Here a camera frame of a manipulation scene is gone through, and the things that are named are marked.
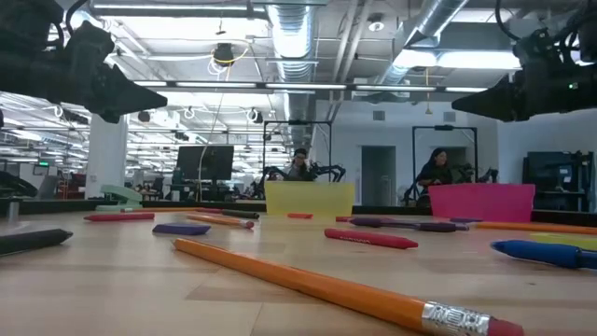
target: marker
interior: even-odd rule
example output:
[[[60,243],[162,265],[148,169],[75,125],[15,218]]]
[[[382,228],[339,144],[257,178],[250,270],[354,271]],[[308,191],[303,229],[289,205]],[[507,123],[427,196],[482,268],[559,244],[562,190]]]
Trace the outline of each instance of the marker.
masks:
[[[455,232],[467,231],[468,226],[464,224],[455,223],[439,223],[439,222],[421,222],[421,221],[401,221],[391,218],[353,218],[351,221],[356,226],[365,226],[370,228],[399,228],[399,229],[413,229],[417,231],[428,232]]]
[[[510,257],[546,262],[568,269],[597,269],[597,251],[576,246],[511,240],[493,242],[492,248]]]
[[[0,256],[59,245],[72,236],[62,229],[0,235]]]

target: door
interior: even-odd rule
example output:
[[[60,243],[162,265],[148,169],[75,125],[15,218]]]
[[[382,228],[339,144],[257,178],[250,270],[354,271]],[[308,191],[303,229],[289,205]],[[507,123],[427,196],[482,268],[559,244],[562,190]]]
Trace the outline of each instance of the door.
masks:
[[[361,155],[362,204],[395,206],[396,148],[363,146]]]

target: computer monitor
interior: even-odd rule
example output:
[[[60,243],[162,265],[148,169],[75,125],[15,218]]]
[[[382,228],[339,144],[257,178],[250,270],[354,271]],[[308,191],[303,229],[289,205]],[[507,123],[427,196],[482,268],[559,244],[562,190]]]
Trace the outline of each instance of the computer monitor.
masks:
[[[574,173],[572,154],[565,152],[529,152],[528,182],[540,190],[563,188],[572,181]]]
[[[47,175],[49,171],[49,167],[47,166],[42,166],[42,165],[38,165],[36,164],[34,166],[34,175],[40,176],[40,175]]]
[[[199,161],[205,146],[185,146],[178,149],[176,166],[180,167],[186,179],[199,177]],[[203,155],[201,180],[232,179],[234,146],[209,146]]]

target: table surface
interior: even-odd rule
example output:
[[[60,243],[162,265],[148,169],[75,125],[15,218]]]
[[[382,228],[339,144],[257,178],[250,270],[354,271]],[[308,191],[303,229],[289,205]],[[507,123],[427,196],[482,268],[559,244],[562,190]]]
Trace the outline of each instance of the table surface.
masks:
[[[89,213],[21,217],[0,234],[63,228],[65,244],[0,258],[0,335],[414,335],[174,251],[154,221],[86,223]],[[533,336],[597,334],[597,273],[512,259],[489,248],[528,232],[364,229],[408,237],[418,249],[331,240],[333,219],[263,216],[252,231],[212,225],[202,242],[423,300],[460,305]]]

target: person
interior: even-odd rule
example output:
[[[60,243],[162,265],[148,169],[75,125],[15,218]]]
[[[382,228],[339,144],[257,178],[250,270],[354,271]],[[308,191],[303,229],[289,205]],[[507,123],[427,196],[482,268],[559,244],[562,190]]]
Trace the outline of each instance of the person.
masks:
[[[429,161],[423,166],[423,169],[421,169],[421,172],[417,176],[416,182],[419,186],[423,187],[423,191],[417,200],[417,206],[428,207],[431,204],[428,194],[429,186],[452,183],[451,171],[450,168],[448,168],[448,154],[446,153],[446,149],[434,149],[429,157]]]
[[[295,150],[292,164],[286,168],[288,181],[312,181],[309,175],[309,167],[307,166],[307,149],[298,148]]]

